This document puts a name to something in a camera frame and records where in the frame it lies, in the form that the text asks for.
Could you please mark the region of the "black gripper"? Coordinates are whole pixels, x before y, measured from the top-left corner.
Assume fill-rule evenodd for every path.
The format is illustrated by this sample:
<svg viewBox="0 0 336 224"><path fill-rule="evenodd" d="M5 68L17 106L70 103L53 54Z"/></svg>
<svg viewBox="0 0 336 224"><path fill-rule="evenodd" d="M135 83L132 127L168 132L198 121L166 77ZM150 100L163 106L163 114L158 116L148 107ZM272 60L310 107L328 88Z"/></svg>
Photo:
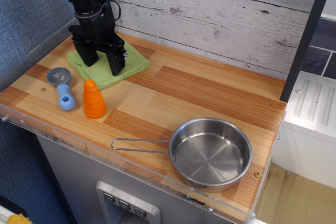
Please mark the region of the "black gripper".
<svg viewBox="0 0 336 224"><path fill-rule="evenodd" d="M125 67L125 42L116 35L114 28L121 12L114 17L111 3L115 0L71 0L79 25L69 28L75 49L86 66L99 59L96 50L106 52L113 76Z"/></svg>

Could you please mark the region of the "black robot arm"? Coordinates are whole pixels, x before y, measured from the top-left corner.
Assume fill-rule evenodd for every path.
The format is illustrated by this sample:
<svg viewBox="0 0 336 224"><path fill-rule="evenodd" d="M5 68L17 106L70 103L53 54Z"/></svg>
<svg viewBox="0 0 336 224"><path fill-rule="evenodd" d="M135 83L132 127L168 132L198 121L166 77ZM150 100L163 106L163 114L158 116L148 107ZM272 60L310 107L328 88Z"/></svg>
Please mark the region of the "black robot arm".
<svg viewBox="0 0 336 224"><path fill-rule="evenodd" d="M83 62L92 66L98 61L97 52L103 52L113 76L117 76L125 67L127 51L125 42L114 29L120 19L113 14L111 3L116 0L69 0L74 7L74 16L79 24L69 26L72 41Z"/></svg>

